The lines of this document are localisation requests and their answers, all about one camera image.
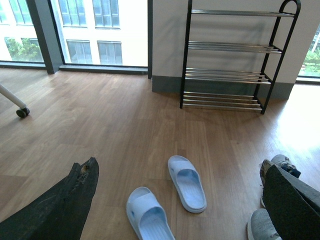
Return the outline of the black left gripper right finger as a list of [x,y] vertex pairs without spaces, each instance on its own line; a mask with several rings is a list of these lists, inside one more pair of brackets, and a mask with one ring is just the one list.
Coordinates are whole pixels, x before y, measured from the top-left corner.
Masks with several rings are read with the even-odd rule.
[[265,159],[260,167],[262,200],[283,240],[320,238],[320,192]]

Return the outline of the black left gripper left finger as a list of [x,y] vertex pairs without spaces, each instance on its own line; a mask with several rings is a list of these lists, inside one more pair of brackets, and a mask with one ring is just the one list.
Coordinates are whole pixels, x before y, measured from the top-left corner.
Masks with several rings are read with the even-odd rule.
[[0,224],[2,240],[79,240],[99,179],[91,157],[74,163],[69,174]]

